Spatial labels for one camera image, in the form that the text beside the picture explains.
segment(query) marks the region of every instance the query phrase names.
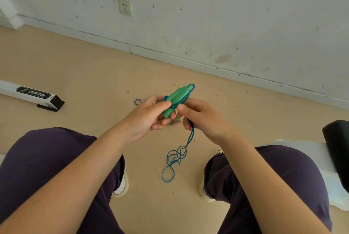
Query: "hand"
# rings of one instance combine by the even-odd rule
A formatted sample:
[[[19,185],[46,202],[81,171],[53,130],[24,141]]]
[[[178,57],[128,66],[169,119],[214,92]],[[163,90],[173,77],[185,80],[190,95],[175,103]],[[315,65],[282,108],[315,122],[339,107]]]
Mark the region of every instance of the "hand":
[[[213,143],[220,145],[224,140],[234,133],[234,129],[229,123],[216,111],[211,104],[202,100],[189,98],[185,106],[177,106],[177,118],[185,116],[183,126],[186,130],[192,130],[188,119],[194,123],[194,127],[201,130],[206,137]]]
[[[162,95],[152,95],[133,109],[117,126],[123,126],[128,133],[129,143],[136,142],[151,130],[162,130],[173,121],[176,113],[164,118],[161,113],[171,106],[171,101],[165,101]]]

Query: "beige floor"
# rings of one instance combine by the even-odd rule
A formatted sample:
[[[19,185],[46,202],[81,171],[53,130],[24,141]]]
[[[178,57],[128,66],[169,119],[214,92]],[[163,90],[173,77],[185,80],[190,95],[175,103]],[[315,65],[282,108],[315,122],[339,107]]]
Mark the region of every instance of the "beige floor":
[[[349,111],[183,69],[31,27],[0,26],[0,79],[59,95],[54,113],[0,96],[0,153],[32,129],[63,126],[100,135],[135,106],[135,98],[169,95],[196,85],[192,97],[210,101],[257,146],[275,139],[323,141],[321,128],[349,120]],[[129,192],[112,199],[123,230],[136,233],[216,233],[228,205],[198,196],[204,165],[215,145],[200,131],[171,183],[161,180],[167,152],[184,144],[181,125],[153,131],[125,152]],[[334,233],[349,229],[349,213],[333,208]]]

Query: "shoe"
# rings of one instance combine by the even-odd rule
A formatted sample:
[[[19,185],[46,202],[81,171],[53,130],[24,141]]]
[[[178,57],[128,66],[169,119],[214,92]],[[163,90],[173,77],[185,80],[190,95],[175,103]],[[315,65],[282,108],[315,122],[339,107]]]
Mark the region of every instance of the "shoe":
[[[127,176],[127,170],[125,167],[124,175],[121,180],[120,186],[115,191],[113,191],[113,197],[117,198],[117,197],[123,196],[124,194],[126,194],[128,189],[129,189],[129,178]]]
[[[216,149],[214,150],[211,155],[210,155],[210,159],[217,155],[217,154],[220,154],[220,153],[224,153],[221,149]],[[209,197],[209,195],[205,192],[205,188],[203,187],[203,184],[205,183],[205,175],[203,176],[202,180],[201,180],[201,183],[200,183],[200,187],[198,189],[198,192],[201,196],[201,198],[203,200],[205,200],[206,202],[213,202],[215,201],[213,198]]]

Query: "person's left hand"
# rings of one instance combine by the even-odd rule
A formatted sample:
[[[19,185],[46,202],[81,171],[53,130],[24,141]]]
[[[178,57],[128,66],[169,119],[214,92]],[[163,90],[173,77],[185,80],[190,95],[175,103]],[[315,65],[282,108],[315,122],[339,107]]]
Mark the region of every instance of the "person's left hand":
[[[171,101],[163,100],[163,95],[150,96],[117,124],[129,133],[129,143],[136,142],[151,130],[162,130],[175,118],[175,111],[169,118],[163,117],[161,113],[171,106]]]

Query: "electrical outlet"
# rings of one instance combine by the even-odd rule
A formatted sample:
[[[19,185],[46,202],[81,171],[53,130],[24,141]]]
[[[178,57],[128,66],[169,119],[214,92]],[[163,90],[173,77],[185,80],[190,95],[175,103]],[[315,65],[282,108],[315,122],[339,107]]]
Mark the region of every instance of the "electrical outlet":
[[[132,16],[132,3],[130,1],[118,0],[119,12],[125,16]]]

